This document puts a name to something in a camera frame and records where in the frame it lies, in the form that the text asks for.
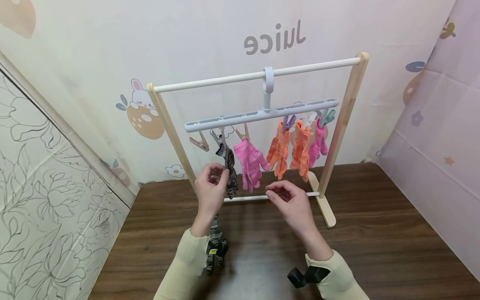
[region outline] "white bottom rod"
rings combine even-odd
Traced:
[[[320,193],[319,192],[308,192],[307,196],[309,196],[309,197],[320,196]],[[233,199],[225,198],[225,199],[223,199],[223,202],[266,200],[266,199],[268,199],[267,195],[259,195],[259,196],[234,197]]]

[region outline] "pink glove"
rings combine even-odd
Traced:
[[[317,122],[315,125],[315,141],[313,142],[313,144],[310,146],[310,149],[308,150],[308,155],[310,157],[310,161],[308,164],[309,168],[313,167],[315,160],[320,158],[320,153],[323,156],[328,154],[328,148],[327,148],[327,145],[325,144],[325,139],[324,139],[326,127],[323,126],[322,128],[318,128],[319,121],[320,121],[320,118],[317,119]]]
[[[262,172],[260,166],[265,171],[269,171],[270,167],[265,161],[262,152],[258,151],[249,140],[243,140],[240,144],[233,147],[242,168],[243,189],[253,192],[253,188],[260,186],[260,178]]]

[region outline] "blue leaf illustration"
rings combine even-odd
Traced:
[[[407,69],[407,71],[414,73],[420,72],[421,70],[423,70],[423,68],[425,68],[424,61],[414,61],[405,66],[405,69]]]
[[[115,105],[115,107],[118,108],[118,109],[120,109],[120,110],[127,110],[122,103],[117,103],[117,104]]]
[[[121,99],[121,101],[123,102],[123,104],[124,104],[125,106],[127,106],[127,99],[125,98],[125,96],[124,96],[123,94],[120,95],[120,99]]]

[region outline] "white backdrop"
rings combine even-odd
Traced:
[[[31,13],[18,13],[28,27],[0,26],[0,50],[106,163],[113,166],[116,160],[126,170],[131,184],[185,178],[158,117],[142,128],[138,118],[132,120],[129,103],[148,103],[143,89],[149,82],[173,84],[367,51],[371,60],[337,159],[355,163],[376,158],[405,106],[404,87],[414,77],[405,66],[427,60],[454,2],[33,0],[31,37],[25,34],[32,27]],[[295,41],[285,48],[285,30],[290,38],[293,28]],[[267,35],[272,49],[262,53]],[[251,36],[258,49],[248,55],[254,50],[245,47],[254,43]],[[272,106],[341,100],[349,71],[276,78]],[[187,134],[183,124],[259,109],[262,93],[258,80],[163,94],[195,172],[220,158],[189,143],[189,136],[199,136]],[[278,122],[249,124],[252,143],[264,154]],[[334,125],[328,125],[331,132]],[[239,142],[235,134],[227,139],[231,146]],[[320,159],[315,165],[323,164]]]

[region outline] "cartoon bunny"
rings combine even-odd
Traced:
[[[138,109],[138,107],[143,106],[150,110],[150,114],[152,116],[158,116],[158,112],[155,110],[155,106],[153,105],[152,100],[147,91],[142,89],[142,85],[140,81],[136,79],[132,79],[132,101],[130,102],[130,106],[134,109]]]

